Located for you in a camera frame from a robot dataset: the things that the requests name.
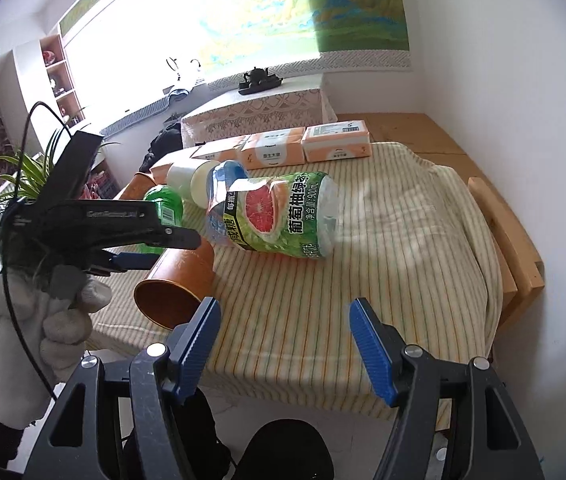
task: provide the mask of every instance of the wooden bed frame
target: wooden bed frame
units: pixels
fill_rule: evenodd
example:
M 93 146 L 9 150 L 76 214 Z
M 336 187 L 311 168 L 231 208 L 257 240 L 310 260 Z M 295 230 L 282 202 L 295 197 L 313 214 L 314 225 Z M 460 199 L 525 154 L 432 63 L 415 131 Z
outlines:
M 467 187 L 487 220 L 500 262 L 503 310 L 498 330 L 502 330 L 512 325 L 543 290 L 543 261 L 518 218 L 495 189 L 478 177 L 471 177 Z

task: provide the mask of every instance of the barcode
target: barcode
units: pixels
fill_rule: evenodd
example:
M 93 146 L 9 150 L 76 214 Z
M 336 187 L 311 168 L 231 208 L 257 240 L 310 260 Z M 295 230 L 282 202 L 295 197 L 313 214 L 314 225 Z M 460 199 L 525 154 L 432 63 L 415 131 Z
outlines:
M 169 207 L 163 206 L 161 208 L 161 224 L 163 225 L 175 225 L 174 224 L 174 211 Z

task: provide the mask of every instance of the green bottle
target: green bottle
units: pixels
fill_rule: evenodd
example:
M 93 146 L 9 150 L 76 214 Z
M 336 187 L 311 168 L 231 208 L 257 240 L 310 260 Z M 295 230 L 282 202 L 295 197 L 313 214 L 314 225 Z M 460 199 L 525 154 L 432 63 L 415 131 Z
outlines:
M 183 219 L 183 201 L 181 197 L 169 186 L 154 186 L 143 197 L 143 200 L 154 202 L 156 214 L 161 225 L 181 227 Z M 141 244 L 142 253 L 162 254 L 165 248 L 150 247 Z

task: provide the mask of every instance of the black cable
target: black cable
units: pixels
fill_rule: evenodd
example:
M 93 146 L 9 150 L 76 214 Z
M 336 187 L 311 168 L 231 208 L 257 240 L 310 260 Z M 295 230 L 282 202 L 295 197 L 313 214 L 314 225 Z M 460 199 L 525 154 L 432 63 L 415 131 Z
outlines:
M 8 269 L 7 253 L 8 253 L 9 239 L 10 239 L 10 227 L 12 227 L 12 216 L 10 210 L 18 200 L 19 184 L 21 182 L 21 173 L 23 169 L 23 159 L 25 158 L 25 142 L 28 137 L 28 127 L 30 126 L 30 122 L 32 121 L 32 114 L 39 106 L 47 108 L 47 110 L 52 115 L 54 115 L 55 118 L 57 118 L 57 120 L 61 123 L 61 126 L 63 126 L 63 128 L 68 132 L 68 135 L 72 137 L 72 134 L 68 129 L 67 124 L 65 124 L 62 121 L 62 119 L 55 113 L 55 111 L 47 103 L 44 103 L 43 101 L 37 101 L 35 102 L 35 104 L 32 105 L 32 108 L 30 108 L 30 111 L 28 113 L 28 117 L 25 120 L 25 126 L 23 127 L 23 137 L 21 140 L 21 153 L 19 155 L 19 164 L 16 167 L 16 177 L 14 180 L 14 194 L 12 196 L 12 200 L 10 200 L 10 203 L 8 204 L 6 210 L 4 211 L 4 215 L 6 215 L 6 213 L 7 215 L 5 218 L 6 223 L 4 223 L 4 225 L 2 226 L 2 231 L 0 234 L 1 235 L 1 277 L 3 281 L 4 295 L 6 297 L 7 310 L 10 314 L 10 320 L 12 321 L 12 326 L 14 328 L 14 331 L 16 332 L 17 338 L 19 339 L 19 343 L 21 343 L 23 351 L 25 352 L 25 355 L 28 357 L 30 364 L 32 364 L 32 368 L 34 368 L 34 371 L 41 380 L 41 383 L 43 383 L 43 386 L 50 394 L 50 397 L 52 397 L 56 401 L 57 396 L 54 393 L 54 388 L 52 387 L 48 379 L 45 377 L 45 374 L 41 370 L 41 367 L 39 367 L 38 362 L 36 362 L 36 360 L 34 359 L 34 356 L 32 355 L 32 352 L 28 348 L 25 338 L 23 337 L 23 332 L 21 331 L 21 327 L 19 327 L 19 322 L 16 319 L 16 314 L 14 312 L 14 305 L 12 304 L 12 298 L 10 297 L 10 288 L 7 279 L 7 269 Z

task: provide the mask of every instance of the gloved hand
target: gloved hand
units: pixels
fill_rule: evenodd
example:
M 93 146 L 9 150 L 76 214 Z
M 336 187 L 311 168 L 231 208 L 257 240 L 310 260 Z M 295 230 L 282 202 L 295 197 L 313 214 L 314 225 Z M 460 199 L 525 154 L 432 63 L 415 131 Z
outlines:
M 55 267 L 47 292 L 13 270 L 8 285 L 19 327 L 48 382 L 67 381 L 92 332 L 88 313 L 110 302 L 110 288 L 70 266 Z M 10 321 L 0 276 L 0 422 L 22 430 L 41 418 L 49 403 Z

